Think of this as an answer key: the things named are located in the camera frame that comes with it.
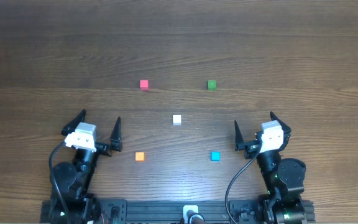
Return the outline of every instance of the wooden table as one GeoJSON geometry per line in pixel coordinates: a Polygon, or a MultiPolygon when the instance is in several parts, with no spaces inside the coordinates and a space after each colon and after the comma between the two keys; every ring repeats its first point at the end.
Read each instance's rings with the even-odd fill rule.
{"type": "MultiPolygon", "coordinates": [[[[358,1],[0,0],[0,222],[39,220],[48,156],[83,108],[104,142],[122,118],[101,198],[223,200],[246,163],[233,121],[252,139],[274,111],[317,221],[358,222],[358,1]]],[[[265,191],[253,164],[230,198],[265,191]]]]}

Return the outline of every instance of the green cube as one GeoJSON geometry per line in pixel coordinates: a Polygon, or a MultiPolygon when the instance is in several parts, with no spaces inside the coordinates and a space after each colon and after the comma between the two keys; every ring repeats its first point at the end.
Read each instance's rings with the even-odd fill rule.
{"type": "Polygon", "coordinates": [[[216,80],[208,80],[208,90],[216,90],[216,80]]]}

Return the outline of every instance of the cube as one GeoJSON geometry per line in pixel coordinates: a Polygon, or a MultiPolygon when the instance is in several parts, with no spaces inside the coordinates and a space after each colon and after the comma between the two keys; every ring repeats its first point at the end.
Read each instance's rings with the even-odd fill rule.
{"type": "Polygon", "coordinates": [[[140,81],[140,89],[141,90],[149,90],[149,81],[148,80],[141,80],[140,81]]]}
{"type": "Polygon", "coordinates": [[[211,161],[220,161],[221,152],[211,152],[211,161]]]}
{"type": "Polygon", "coordinates": [[[135,161],[144,161],[144,152],[135,152],[135,161]]]}
{"type": "Polygon", "coordinates": [[[172,116],[173,125],[181,125],[181,115],[172,116]]]}
{"type": "Polygon", "coordinates": [[[216,90],[216,80],[208,80],[208,90],[216,90]]]}

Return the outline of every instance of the white cube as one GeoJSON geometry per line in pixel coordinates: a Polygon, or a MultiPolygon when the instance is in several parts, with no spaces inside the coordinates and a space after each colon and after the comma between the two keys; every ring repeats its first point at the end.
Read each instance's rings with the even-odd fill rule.
{"type": "Polygon", "coordinates": [[[181,125],[181,115],[172,116],[173,125],[181,125]]]}

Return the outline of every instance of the orange cube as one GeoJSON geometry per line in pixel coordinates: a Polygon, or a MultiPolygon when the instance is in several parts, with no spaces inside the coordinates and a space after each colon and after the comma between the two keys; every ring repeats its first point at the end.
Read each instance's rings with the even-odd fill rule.
{"type": "Polygon", "coordinates": [[[135,161],[144,161],[144,152],[135,152],[135,161]]]}

